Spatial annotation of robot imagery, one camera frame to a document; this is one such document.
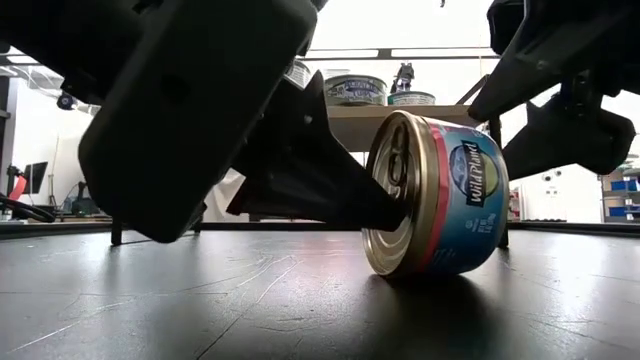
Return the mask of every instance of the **blue storage bin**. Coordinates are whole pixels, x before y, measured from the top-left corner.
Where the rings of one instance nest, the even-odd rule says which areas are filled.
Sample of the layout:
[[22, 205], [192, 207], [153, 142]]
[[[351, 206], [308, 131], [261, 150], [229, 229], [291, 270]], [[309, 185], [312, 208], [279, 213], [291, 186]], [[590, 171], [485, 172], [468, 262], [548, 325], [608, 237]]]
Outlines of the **blue storage bin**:
[[629, 181], [612, 181], [611, 182], [611, 191], [619, 191], [619, 190], [629, 190], [629, 191], [638, 191], [638, 182], [635, 180]]
[[609, 208], [609, 216], [627, 216], [627, 208], [625, 206], [612, 206]]

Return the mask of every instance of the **red stripe on label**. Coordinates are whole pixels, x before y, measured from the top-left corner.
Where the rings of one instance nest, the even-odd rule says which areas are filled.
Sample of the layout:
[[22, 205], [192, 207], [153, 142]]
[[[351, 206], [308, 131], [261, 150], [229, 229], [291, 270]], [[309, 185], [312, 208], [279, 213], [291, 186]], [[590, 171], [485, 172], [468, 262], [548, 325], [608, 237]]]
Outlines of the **red stripe on label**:
[[430, 124], [431, 134], [436, 142], [436, 150], [438, 153], [438, 168], [440, 172], [440, 187], [438, 193], [438, 203], [436, 207], [436, 216], [433, 221], [433, 227], [431, 229], [431, 237], [427, 245], [427, 251], [422, 260], [423, 271], [427, 269], [433, 254], [440, 242], [440, 235], [442, 229], [447, 221], [447, 209], [449, 207], [449, 159], [447, 157], [447, 146], [444, 142], [444, 137], [437, 126]]

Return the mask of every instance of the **can on shelf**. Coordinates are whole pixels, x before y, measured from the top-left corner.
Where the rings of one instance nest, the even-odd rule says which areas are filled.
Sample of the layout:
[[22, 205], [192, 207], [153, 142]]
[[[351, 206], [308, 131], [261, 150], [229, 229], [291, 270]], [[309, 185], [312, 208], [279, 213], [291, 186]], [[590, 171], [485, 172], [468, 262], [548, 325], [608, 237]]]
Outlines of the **can on shelf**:
[[387, 84], [374, 76], [339, 75], [324, 85], [327, 105], [386, 105]]
[[293, 63], [287, 68], [285, 76], [296, 83], [300, 88], [307, 87], [309, 81], [311, 81], [311, 70], [300, 60], [294, 60]]
[[436, 97], [422, 91], [401, 91], [389, 95], [387, 98], [389, 105], [435, 105]]

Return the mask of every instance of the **pull tab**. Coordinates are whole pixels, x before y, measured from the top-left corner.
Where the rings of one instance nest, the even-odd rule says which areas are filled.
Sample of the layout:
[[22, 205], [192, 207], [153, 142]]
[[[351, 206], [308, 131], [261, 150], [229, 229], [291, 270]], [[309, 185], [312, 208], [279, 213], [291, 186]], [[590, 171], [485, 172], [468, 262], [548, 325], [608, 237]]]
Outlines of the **pull tab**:
[[409, 163], [409, 131], [402, 123], [393, 131], [391, 138], [391, 156], [389, 156], [389, 183], [402, 187], [407, 182], [407, 164]]

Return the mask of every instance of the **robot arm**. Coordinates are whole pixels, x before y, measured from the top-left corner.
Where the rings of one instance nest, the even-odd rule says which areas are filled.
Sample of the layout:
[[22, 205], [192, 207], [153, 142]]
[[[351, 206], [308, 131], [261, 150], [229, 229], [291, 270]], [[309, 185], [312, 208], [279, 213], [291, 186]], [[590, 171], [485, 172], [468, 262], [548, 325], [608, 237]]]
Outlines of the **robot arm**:
[[[527, 102], [529, 122], [503, 151], [512, 180], [569, 164], [605, 175], [624, 161], [633, 123], [601, 103], [639, 88], [638, 15], [632, 1], [494, 1], [491, 44], [502, 58], [469, 114], [485, 121]], [[529, 102], [556, 84], [542, 108]]]
[[[0, 38], [63, 75], [65, 92], [102, 106], [79, 149], [91, 197], [154, 240], [186, 231], [230, 167], [247, 180], [229, 212], [391, 231], [404, 213], [331, 135], [322, 76], [304, 90], [283, 79], [326, 2], [11, 0], [0, 2]], [[572, 163], [611, 171], [635, 130], [600, 102], [640, 88], [629, 36], [640, 5], [501, 3], [521, 24], [512, 34], [504, 12], [490, 11], [502, 59], [470, 115], [495, 118], [562, 83], [554, 101], [529, 106], [529, 125], [504, 149], [510, 177]], [[567, 139], [577, 141], [571, 151]], [[185, 168], [189, 187], [167, 198]]]
[[2, 1], [0, 38], [101, 105], [79, 148], [91, 197], [156, 241], [230, 167], [247, 177], [230, 212], [393, 230], [404, 214], [331, 135], [320, 73], [304, 91], [283, 79], [326, 2]]

